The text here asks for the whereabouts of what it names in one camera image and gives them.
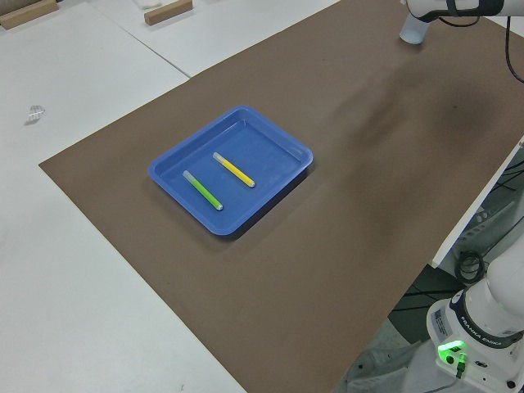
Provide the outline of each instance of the yellow marker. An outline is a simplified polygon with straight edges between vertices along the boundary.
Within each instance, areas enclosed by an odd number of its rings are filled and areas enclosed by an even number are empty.
[[[224,166],[229,172],[237,176],[241,181],[243,181],[248,187],[253,188],[255,186],[255,182],[252,178],[248,177],[246,174],[244,174],[239,168],[237,168],[235,165],[231,164],[228,160],[223,158],[219,153],[215,152],[213,153],[213,158],[216,159],[220,164]]]

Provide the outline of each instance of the marker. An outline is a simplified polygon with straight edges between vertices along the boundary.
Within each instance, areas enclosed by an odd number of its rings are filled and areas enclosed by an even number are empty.
[[[191,183],[191,185],[197,189],[197,191],[202,194],[202,196],[207,199],[207,201],[213,205],[213,207],[216,209],[216,210],[222,210],[224,207],[222,206],[222,204],[213,196],[213,194],[211,194],[209,191],[207,191],[207,189],[202,186],[202,184],[195,179],[195,177],[190,174],[189,172],[187,172],[186,170],[183,171],[183,177],[186,178],[186,180]]]
[[[253,181],[252,178],[244,174],[241,170],[239,170],[239,168],[231,164],[228,160],[223,158],[219,153],[217,152],[213,153],[213,158],[216,159],[220,164],[222,164],[224,168],[226,168],[229,172],[237,176],[248,187],[253,188],[255,186],[255,182]]]

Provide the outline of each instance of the table surface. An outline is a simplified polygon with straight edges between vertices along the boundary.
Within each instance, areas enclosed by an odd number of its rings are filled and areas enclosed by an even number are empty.
[[[194,3],[150,27],[131,1],[65,0],[0,29],[3,391],[244,391],[38,167],[334,1]],[[25,125],[31,105],[46,112]]]

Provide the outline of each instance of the white plastic cup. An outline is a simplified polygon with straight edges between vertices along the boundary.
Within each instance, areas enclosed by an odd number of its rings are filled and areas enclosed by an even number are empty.
[[[408,14],[404,26],[400,31],[400,37],[406,43],[412,43],[413,45],[419,45],[424,41],[427,30],[431,23],[422,22],[413,15]]]

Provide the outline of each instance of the wooden block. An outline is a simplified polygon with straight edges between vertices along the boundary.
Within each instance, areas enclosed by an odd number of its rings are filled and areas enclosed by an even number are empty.
[[[153,11],[146,12],[144,14],[144,19],[146,20],[146,23],[151,26],[192,9],[192,0],[178,0],[177,2],[172,2],[163,7],[156,8]]]
[[[4,29],[11,29],[15,26],[36,19],[39,16],[56,11],[57,9],[58,5],[56,4],[56,0],[41,0],[40,2],[21,8],[20,10],[0,16],[0,25],[2,25]]]

